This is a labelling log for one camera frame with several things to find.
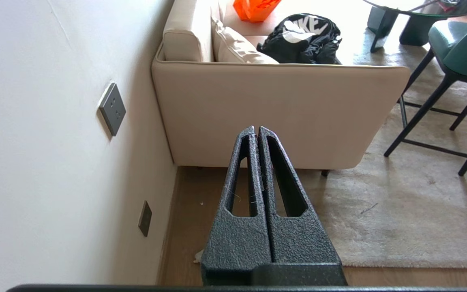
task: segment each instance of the wooden floor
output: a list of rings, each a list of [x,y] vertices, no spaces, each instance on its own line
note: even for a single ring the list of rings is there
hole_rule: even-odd
[[[467,22],[467,16],[452,20]],[[159,285],[202,285],[200,266],[193,259],[206,244],[225,175],[224,168],[179,168]],[[238,189],[248,188],[245,181],[239,180]],[[242,216],[246,210],[239,205],[234,205],[233,213]],[[345,267],[343,271],[351,286],[467,286],[467,269]]]

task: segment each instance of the beige pillow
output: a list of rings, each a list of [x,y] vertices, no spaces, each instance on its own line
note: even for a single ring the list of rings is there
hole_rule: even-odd
[[[212,43],[215,61],[227,63],[278,64],[275,59],[258,52],[244,36],[212,17]]]

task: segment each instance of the white wall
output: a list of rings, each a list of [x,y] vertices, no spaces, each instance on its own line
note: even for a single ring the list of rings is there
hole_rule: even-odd
[[[0,291],[155,283],[176,167],[150,62],[171,2],[0,0]],[[97,114],[111,80],[113,138]]]

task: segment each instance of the wall switch plate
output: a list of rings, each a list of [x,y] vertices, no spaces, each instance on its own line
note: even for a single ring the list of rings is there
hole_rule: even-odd
[[[102,116],[104,116],[109,131],[111,131],[111,135],[116,136],[126,115],[126,107],[115,82],[111,83],[107,88],[99,109]]]
[[[150,210],[149,204],[147,201],[143,203],[143,210],[141,211],[141,216],[139,218],[138,227],[143,233],[143,236],[147,237],[149,233],[150,218],[152,217],[152,211]]]

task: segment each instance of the beige rug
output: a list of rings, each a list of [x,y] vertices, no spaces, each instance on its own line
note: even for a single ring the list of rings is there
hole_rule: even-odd
[[[365,30],[369,6],[362,3],[353,3],[350,21],[332,17],[344,36],[339,59],[414,69],[426,49],[399,44],[405,17],[398,18],[384,50],[368,52],[374,35]],[[423,103],[442,76],[434,61],[406,99]],[[436,106],[461,111],[466,104],[467,84],[456,83]],[[410,118],[416,110],[408,109]],[[453,121],[430,112],[409,138],[467,152],[467,119],[455,132],[448,130]],[[358,167],[327,179],[298,170],[302,183],[345,266],[467,268],[467,174],[457,174],[465,159],[408,144],[386,159],[383,153],[401,129],[396,106]]]

